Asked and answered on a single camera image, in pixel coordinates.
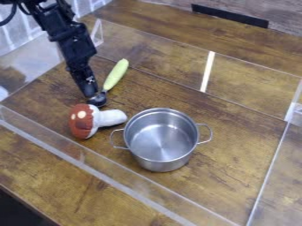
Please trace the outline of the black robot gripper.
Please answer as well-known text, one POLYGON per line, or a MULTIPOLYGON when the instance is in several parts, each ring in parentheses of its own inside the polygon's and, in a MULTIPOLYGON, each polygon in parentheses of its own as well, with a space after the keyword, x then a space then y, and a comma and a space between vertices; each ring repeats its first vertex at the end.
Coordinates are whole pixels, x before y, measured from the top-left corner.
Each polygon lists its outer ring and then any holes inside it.
POLYGON ((85 24, 74 21, 72 6, 65 0, 41 6, 46 0, 26 0, 24 6, 37 25, 48 34, 48 40, 57 43, 72 79, 84 96, 97 92, 96 77, 89 58, 96 53, 85 24))

